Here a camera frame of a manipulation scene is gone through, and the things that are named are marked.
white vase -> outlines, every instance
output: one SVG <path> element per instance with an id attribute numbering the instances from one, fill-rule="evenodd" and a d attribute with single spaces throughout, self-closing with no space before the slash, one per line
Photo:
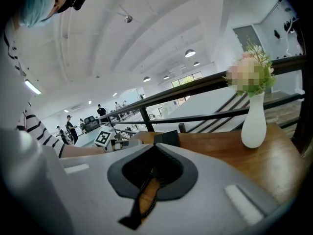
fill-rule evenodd
<path id="1" fill-rule="evenodd" d="M 250 109 L 241 130 L 241 140 L 246 147 L 256 148 L 263 143 L 266 135 L 263 109 L 264 93 L 254 95 L 249 100 Z"/>

blue surgical mask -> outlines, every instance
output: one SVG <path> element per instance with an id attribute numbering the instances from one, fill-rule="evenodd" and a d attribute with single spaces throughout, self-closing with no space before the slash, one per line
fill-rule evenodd
<path id="1" fill-rule="evenodd" d="M 25 0 L 19 10 L 19 24 L 28 28 L 46 25 L 53 17 L 46 19 L 54 2 L 55 0 Z"/>

striped sleeve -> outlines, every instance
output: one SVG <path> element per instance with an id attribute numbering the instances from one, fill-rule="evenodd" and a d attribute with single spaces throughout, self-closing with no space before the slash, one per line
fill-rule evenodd
<path id="1" fill-rule="evenodd" d="M 46 129 L 45 125 L 32 112 L 30 105 L 25 111 L 26 131 L 42 145 L 51 146 L 59 156 L 62 155 L 65 144 L 52 136 Z"/>

ceiling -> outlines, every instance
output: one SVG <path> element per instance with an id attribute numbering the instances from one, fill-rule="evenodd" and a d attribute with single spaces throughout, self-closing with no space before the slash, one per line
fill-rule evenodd
<path id="1" fill-rule="evenodd" d="M 19 32 L 22 67 L 54 112 L 211 63 L 234 0 L 86 0 L 45 27 Z M 125 23 L 125 15 L 133 17 Z M 185 58 L 192 48 L 196 54 Z"/>

flower arrangement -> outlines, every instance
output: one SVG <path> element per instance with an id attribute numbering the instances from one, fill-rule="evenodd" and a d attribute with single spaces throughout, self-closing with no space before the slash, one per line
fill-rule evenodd
<path id="1" fill-rule="evenodd" d="M 270 57 L 262 47 L 254 45 L 248 39 L 246 52 L 242 58 L 236 60 L 226 73 L 224 79 L 229 86 L 233 86 L 237 94 L 247 92 L 249 97 L 262 94 L 266 88 L 275 83 L 272 75 L 273 68 Z"/>

